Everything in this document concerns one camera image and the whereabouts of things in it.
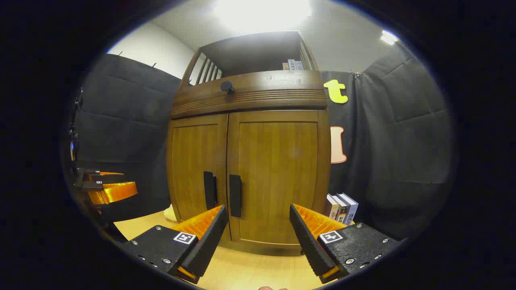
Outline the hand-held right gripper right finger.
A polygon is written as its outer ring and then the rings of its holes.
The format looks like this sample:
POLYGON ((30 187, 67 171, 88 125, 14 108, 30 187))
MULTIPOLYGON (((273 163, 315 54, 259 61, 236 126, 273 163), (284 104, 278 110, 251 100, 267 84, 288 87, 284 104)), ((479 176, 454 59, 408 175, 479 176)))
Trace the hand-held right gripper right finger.
POLYGON ((367 224, 345 225, 294 203, 289 220, 309 265, 324 284, 364 272, 404 244, 367 224))

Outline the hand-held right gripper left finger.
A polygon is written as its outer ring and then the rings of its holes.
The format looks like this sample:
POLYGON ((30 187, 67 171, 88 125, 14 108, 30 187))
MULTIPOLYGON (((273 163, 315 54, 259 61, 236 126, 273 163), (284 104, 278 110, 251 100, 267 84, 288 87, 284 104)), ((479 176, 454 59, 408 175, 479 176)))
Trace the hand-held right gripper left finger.
POLYGON ((228 223, 216 206, 169 229, 155 225, 120 245, 129 256, 170 276, 197 284, 204 276, 228 223))

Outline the black door handle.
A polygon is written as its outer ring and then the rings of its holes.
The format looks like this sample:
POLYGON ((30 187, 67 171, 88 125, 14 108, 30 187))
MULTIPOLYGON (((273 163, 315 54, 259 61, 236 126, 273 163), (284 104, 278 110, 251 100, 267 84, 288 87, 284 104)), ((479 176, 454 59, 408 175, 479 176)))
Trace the black door handle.
POLYGON ((213 172, 204 171, 203 180, 206 210, 210 210, 218 204, 217 178, 213 172))
POLYGON ((241 177, 235 174, 229 175, 230 211, 231 216, 241 218, 242 183, 241 177))

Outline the wooden cabinet door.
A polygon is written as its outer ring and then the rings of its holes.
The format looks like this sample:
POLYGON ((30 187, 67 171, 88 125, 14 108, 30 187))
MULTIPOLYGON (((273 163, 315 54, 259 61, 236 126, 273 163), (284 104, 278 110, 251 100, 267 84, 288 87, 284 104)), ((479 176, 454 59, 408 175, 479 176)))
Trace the wooden cabinet door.
POLYGON ((218 205, 227 205, 228 114, 188 117, 169 122, 166 176, 177 222, 206 210, 203 172, 217 178, 218 205))
POLYGON ((231 241, 253 248, 300 249, 292 203, 322 211, 330 175, 326 110, 229 114, 227 202, 231 241), (241 217, 231 216, 229 175, 241 177, 241 217))

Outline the wooden double-door shoe cabinet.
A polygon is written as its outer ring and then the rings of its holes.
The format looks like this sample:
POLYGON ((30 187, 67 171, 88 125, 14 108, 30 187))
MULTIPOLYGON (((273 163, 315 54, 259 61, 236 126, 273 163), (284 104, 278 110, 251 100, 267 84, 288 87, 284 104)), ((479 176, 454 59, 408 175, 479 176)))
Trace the wooden double-door shoe cabinet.
MULTIPOLYGON (((212 114, 271 110, 326 110, 319 68, 298 31, 239 35, 201 46, 194 53, 175 94, 170 121, 212 114), (289 70, 288 59, 300 60, 304 71, 289 70), (234 94, 220 90, 232 81, 234 94)), ((253 248, 231 241, 228 224, 223 246, 241 251, 287 252, 302 249, 253 248)))

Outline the white brown book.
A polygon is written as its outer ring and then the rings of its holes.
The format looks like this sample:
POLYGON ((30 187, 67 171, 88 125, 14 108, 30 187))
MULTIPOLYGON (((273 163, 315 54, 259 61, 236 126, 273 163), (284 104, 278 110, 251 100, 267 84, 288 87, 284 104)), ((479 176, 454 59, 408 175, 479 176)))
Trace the white brown book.
POLYGON ((335 220, 337 218, 337 216, 339 215, 339 208, 340 208, 340 205, 335 200, 335 198, 332 195, 327 194, 324 215, 335 220))

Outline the dark cover book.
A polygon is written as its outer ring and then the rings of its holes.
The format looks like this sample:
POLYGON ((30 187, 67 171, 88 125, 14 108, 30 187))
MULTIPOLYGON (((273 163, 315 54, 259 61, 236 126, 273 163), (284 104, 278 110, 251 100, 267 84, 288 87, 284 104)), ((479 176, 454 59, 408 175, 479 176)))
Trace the dark cover book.
POLYGON ((335 194, 332 197, 338 205, 337 213, 334 219, 337 220, 337 222, 346 224, 350 204, 346 200, 342 199, 340 195, 335 194))

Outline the white blue book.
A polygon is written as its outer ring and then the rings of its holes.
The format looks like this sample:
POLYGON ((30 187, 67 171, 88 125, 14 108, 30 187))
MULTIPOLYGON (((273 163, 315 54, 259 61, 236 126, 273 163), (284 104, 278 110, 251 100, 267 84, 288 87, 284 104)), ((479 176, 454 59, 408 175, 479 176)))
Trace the white blue book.
POLYGON ((350 226, 354 220, 359 204, 345 193, 339 193, 337 196, 346 204, 346 217, 343 220, 343 223, 350 226))

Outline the black backdrop cloth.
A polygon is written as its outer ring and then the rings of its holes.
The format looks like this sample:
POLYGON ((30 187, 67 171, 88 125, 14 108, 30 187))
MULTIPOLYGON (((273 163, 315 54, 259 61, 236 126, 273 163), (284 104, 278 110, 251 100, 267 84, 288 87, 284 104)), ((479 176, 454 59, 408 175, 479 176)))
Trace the black backdrop cloth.
MULTIPOLYGON (((319 71, 329 114, 328 193, 358 202, 354 221, 396 239, 420 233, 440 211, 457 167, 453 117, 427 66, 402 43, 364 72, 319 71)), ((123 173, 137 195, 93 205, 120 222, 171 205, 166 176, 170 112, 182 79, 105 54, 82 83, 77 166, 123 173)))

